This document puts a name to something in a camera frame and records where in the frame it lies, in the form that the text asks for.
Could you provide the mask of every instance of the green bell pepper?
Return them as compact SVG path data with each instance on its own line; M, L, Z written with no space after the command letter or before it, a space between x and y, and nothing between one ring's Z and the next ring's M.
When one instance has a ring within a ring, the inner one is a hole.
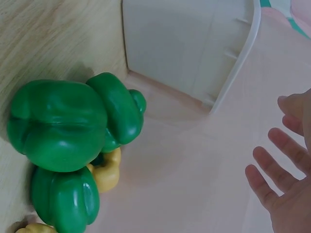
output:
M50 171L76 171L100 152L133 141L143 125L144 96L103 73L86 84L37 80L11 103L7 133L13 147Z
M13 147L51 171L76 171L104 146L107 113L99 95L83 83L37 80L11 103L7 133Z
M39 217L59 233L83 233L100 208L98 189L87 167L67 173L37 167L30 196Z
M89 79L87 85L99 94L108 115L102 152L108 153L132 142L142 129L146 110L144 96L139 91L127 90L111 73L97 75Z

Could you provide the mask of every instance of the fingernail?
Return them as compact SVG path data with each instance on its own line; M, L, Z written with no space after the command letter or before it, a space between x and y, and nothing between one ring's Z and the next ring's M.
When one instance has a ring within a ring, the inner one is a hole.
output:
M278 100L283 100L283 99L286 99L287 98L287 96L279 96L277 99Z
M287 96L279 96L278 98L277 98L277 101L283 101L283 100L285 100L287 98Z

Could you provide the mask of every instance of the hand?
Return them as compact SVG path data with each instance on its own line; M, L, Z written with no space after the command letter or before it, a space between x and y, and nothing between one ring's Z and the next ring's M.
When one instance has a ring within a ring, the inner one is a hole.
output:
M245 173L261 204L269 211L275 233L310 233L311 90L304 94L280 97L278 105L285 114L283 124L293 132L304 136L308 150L277 128L271 129L268 137L299 170L306 174L306 177L301 181L297 180L262 147L255 148L253 156L284 194L279 197L254 165L249 165Z

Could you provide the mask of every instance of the wooden surface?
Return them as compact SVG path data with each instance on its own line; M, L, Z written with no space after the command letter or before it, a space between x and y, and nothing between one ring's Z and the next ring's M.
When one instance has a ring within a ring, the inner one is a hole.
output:
M31 166L6 141L8 106L34 79L85 81L127 73L121 0L0 0L0 233L14 232L31 208Z

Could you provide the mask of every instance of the pink floor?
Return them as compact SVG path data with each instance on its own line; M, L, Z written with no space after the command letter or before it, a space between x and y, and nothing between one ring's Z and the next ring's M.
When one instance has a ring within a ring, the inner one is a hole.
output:
M210 116L169 88L133 75L126 82L147 98L145 126L123 149L120 183L102 195L87 232L271 233L244 168L262 145L302 177L266 135L282 127L277 97L311 87L311 41L263 16L247 61Z

